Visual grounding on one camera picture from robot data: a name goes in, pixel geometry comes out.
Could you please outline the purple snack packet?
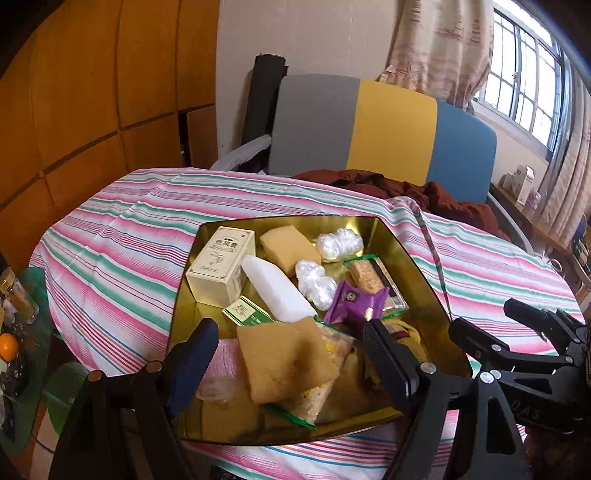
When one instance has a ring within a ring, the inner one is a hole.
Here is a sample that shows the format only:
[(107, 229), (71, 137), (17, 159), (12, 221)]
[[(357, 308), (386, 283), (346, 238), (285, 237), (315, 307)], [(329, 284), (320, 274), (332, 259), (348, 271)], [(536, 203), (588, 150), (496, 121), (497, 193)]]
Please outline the purple snack packet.
[(359, 326), (368, 320), (380, 319), (389, 294), (388, 287), (372, 294), (342, 280), (324, 321), (332, 325), (349, 322)]

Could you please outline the cracker snack pack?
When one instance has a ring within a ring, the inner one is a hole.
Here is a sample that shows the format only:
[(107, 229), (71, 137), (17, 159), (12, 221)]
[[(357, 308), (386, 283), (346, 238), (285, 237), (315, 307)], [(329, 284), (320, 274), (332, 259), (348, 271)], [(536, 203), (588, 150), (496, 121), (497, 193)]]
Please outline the cracker snack pack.
[(344, 261), (353, 282), (361, 290), (377, 294), (387, 289), (388, 296), (382, 318), (398, 317), (409, 310), (409, 305), (382, 259), (376, 254), (367, 254)]

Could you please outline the small green beige box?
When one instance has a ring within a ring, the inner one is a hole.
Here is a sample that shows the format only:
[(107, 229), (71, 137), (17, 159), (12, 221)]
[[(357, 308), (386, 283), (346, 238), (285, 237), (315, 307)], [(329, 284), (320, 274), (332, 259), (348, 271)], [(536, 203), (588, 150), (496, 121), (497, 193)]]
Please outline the small green beige box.
[(269, 313), (245, 296), (240, 296), (235, 302), (223, 308), (222, 313), (239, 327), (273, 323)]

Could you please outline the yellow sponge pad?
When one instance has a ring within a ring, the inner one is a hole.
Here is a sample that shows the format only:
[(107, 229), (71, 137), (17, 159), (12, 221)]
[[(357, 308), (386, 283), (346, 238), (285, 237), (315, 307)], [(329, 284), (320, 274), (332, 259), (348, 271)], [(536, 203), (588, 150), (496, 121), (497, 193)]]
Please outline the yellow sponge pad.
[(240, 327), (236, 335), (256, 405), (283, 402), (339, 377), (320, 325), (311, 317)]

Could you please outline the clear plastic bag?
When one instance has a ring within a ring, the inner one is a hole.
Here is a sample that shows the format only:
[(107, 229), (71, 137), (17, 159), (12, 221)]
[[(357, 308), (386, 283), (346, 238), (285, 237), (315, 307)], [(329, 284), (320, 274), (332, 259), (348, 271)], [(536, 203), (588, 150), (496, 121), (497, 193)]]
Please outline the clear plastic bag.
[(322, 265), (306, 259), (295, 264), (295, 275), (301, 294), (319, 311), (328, 311), (337, 293), (337, 281), (325, 272)]

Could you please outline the beige ointment box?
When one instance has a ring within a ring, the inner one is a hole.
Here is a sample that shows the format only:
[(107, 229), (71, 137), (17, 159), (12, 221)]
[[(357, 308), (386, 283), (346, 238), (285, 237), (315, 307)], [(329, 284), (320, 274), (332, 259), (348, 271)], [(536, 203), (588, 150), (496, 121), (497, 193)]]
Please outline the beige ointment box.
[(256, 233), (219, 226), (185, 273), (194, 300), (221, 309), (235, 302), (245, 286), (247, 255), (256, 255)]

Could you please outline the thick yellow sponge block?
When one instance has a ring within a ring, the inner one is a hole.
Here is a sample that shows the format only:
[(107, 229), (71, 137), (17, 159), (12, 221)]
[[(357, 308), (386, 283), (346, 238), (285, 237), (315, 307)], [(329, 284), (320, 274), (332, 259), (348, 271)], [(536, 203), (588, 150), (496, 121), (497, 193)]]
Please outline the thick yellow sponge block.
[(287, 277), (296, 275), (296, 265), (300, 260), (322, 262), (315, 246), (293, 225), (271, 229), (261, 235), (259, 241), (266, 260), (279, 267)]

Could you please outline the pink mesh plastic item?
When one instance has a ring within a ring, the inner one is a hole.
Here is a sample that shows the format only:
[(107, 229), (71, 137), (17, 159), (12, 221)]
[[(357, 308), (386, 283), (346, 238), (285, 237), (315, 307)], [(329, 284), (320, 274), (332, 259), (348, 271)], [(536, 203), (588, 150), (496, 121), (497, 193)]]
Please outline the pink mesh plastic item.
[(221, 339), (195, 397), (204, 402), (228, 402), (245, 384), (245, 362), (238, 339)]

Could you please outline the wooden desk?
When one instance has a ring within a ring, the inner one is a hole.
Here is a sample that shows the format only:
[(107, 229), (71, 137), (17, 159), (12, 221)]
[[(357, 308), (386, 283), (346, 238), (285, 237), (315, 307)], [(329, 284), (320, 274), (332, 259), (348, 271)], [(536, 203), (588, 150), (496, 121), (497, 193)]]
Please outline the wooden desk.
[(551, 261), (557, 261), (560, 267), (556, 268), (572, 288), (577, 301), (583, 304), (589, 300), (590, 276), (573, 253), (572, 248), (560, 244), (538, 221), (535, 210), (518, 204), (505, 189), (491, 183), (489, 196), (503, 207), (507, 215), (527, 238), (535, 253), (543, 255)]

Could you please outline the orange fruit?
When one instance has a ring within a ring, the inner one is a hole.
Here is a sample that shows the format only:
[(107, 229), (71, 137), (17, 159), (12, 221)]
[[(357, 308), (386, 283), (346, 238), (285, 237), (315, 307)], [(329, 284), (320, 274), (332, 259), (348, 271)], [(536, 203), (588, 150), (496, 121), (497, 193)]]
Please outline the orange fruit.
[(7, 363), (12, 362), (19, 354), (19, 341), (10, 333), (0, 335), (0, 357)]

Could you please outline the white carton on desk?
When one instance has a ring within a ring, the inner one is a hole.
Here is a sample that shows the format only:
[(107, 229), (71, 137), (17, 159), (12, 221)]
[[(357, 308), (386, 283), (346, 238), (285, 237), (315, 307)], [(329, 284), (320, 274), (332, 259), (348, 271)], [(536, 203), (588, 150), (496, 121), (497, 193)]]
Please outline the white carton on desk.
[(519, 165), (513, 173), (502, 177), (501, 187), (510, 193), (519, 205), (524, 205), (533, 188), (535, 172), (529, 165)]

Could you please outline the striped pink green bedsheet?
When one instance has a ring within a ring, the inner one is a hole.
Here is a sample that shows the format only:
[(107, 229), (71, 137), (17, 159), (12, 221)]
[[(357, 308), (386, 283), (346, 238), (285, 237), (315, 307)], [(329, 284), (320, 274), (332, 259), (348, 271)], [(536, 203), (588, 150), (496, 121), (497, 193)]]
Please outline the striped pink green bedsheet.
[(160, 359), (189, 250), (200, 225), (283, 215), (382, 219), (420, 267), (451, 316), (513, 349), (546, 354), (548, 343), (507, 318), (511, 298), (582, 312), (543, 260), (473, 226), (426, 212), (415, 200), (246, 173), (144, 169), (96, 193), (51, 226), (31, 264), (44, 271), (53, 322), (90, 370), (131, 373)]

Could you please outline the rust red blanket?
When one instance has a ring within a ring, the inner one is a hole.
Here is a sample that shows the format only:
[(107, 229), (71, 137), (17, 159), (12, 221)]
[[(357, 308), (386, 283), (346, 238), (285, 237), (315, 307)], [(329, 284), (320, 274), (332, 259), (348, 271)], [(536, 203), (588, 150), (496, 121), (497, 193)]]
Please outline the rust red blanket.
[(428, 182), (423, 186), (385, 177), (381, 173), (365, 170), (311, 170), (294, 175), (294, 179), (351, 190), (383, 200), (407, 196), (415, 200), (428, 213), (466, 223), (503, 240), (510, 240), (493, 213), (485, 203), (456, 201), (438, 183)]

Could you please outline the gold metal tray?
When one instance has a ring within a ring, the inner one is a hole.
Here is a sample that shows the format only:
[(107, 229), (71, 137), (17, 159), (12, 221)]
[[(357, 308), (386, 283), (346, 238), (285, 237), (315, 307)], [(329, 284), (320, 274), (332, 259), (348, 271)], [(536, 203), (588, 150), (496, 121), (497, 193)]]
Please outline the gold metal tray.
[[(425, 358), (446, 374), (471, 376), (467, 356), (449, 337), (449, 314), (404, 242), (401, 228), (377, 217), (328, 215), (225, 224), (256, 235), (293, 225), (308, 239), (339, 227), (353, 228), (362, 236), (363, 250), (380, 257), (408, 301), (410, 309), (401, 318), (418, 331)], [(238, 377), (231, 379), (211, 367), (190, 407), (174, 421), (184, 440), (235, 446), (297, 444), (359, 432), (401, 415), (370, 374), (362, 342), (344, 330), (311, 317), (239, 327), (221, 308), (195, 300), (182, 280), (169, 346), (187, 340), (204, 318), (217, 323), (218, 345), (238, 353)]]

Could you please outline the barred window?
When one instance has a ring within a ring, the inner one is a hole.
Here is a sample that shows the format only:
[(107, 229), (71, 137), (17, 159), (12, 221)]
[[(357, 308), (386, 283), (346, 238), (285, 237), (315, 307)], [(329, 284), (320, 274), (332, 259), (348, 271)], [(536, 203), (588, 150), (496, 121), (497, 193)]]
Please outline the barred window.
[(551, 154), (560, 144), (564, 55), (539, 20), (515, 1), (493, 3), (491, 70), (474, 100)]

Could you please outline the tricolour headboard cushion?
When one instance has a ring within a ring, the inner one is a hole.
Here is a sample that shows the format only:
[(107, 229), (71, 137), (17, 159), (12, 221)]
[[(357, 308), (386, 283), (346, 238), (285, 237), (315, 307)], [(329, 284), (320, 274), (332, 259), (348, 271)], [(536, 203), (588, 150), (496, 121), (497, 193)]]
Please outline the tricolour headboard cushion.
[(433, 97), (353, 77), (287, 75), (267, 171), (365, 170), (415, 185), (436, 182), (456, 201), (483, 203), (496, 147), (486, 123)]

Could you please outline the beige patterned curtain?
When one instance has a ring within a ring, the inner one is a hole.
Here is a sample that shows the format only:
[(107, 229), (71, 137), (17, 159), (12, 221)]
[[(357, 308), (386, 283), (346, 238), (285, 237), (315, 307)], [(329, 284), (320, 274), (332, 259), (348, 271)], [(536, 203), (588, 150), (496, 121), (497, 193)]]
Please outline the beige patterned curtain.
[(379, 81), (470, 111), (493, 52), (491, 1), (399, 1), (390, 58)]

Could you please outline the wooden wardrobe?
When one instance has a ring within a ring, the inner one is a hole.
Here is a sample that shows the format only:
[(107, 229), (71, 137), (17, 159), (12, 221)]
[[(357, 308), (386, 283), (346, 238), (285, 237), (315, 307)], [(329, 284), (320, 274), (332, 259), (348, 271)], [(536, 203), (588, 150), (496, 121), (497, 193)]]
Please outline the wooden wardrobe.
[(215, 1), (54, 1), (1, 76), (1, 252), (123, 175), (217, 157)]

